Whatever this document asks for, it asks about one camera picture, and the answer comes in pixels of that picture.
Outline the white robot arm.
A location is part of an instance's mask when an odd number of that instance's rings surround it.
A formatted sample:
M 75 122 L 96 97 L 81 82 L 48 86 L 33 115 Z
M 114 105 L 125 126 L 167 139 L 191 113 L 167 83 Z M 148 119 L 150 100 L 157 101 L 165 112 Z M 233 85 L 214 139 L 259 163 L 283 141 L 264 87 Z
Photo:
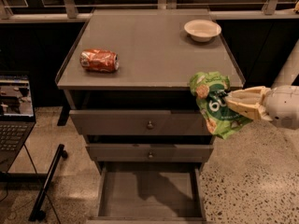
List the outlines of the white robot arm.
M 253 120 L 266 120 L 273 125 L 299 128 L 299 86 L 293 85 L 299 72 L 299 41 L 278 73 L 271 88 L 258 86 L 231 91 L 225 103 L 234 112 Z

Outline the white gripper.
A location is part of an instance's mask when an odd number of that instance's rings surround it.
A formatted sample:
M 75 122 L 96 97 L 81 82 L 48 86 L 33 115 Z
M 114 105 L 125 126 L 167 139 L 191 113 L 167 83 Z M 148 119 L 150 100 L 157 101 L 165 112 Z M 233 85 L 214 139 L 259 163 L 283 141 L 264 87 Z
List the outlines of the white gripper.
M 231 91 L 226 96 L 226 104 L 249 119 L 264 119 L 279 128 L 299 128 L 298 86 L 284 85 L 274 89 L 258 86 Z

